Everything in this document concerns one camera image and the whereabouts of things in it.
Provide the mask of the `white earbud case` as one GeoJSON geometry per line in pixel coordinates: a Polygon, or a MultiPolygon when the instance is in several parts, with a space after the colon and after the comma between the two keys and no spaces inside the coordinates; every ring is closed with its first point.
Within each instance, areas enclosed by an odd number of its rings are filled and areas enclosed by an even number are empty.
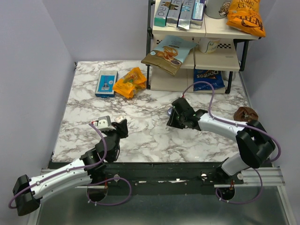
{"type": "Polygon", "coordinates": [[[114,120],[115,120],[116,123],[121,123],[121,122],[124,121],[125,119],[126,119],[125,116],[119,115],[119,116],[116,116],[114,120]]]}

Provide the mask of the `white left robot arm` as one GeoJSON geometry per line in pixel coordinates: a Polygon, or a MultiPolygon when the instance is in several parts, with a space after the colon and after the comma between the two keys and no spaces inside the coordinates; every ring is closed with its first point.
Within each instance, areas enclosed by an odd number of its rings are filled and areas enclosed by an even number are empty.
{"type": "Polygon", "coordinates": [[[99,143],[70,164],[52,172],[31,178],[27,175],[19,177],[13,188],[10,209],[16,209],[19,216],[25,216],[37,210],[41,202],[69,188],[106,186],[112,180],[118,182],[122,179],[119,175],[109,178],[105,168],[117,160],[120,140],[128,136],[127,119],[121,116],[111,122],[106,116],[91,122],[90,126],[99,134],[99,143]]]}

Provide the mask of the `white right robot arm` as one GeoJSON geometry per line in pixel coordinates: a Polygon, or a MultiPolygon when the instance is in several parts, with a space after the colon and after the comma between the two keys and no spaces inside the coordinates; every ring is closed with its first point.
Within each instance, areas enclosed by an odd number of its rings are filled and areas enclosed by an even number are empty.
{"type": "Polygon", "coordinates": [[[275,150],[273,140],[259,121],[238,123],[216,117],[206,110],[195,111],[183,97],[172,102],[167,126],[212,132],[237,143],[239,152],[224,160],[215,170],[214,176],[222,184],[244,169],[259,168],[275,150]]]}

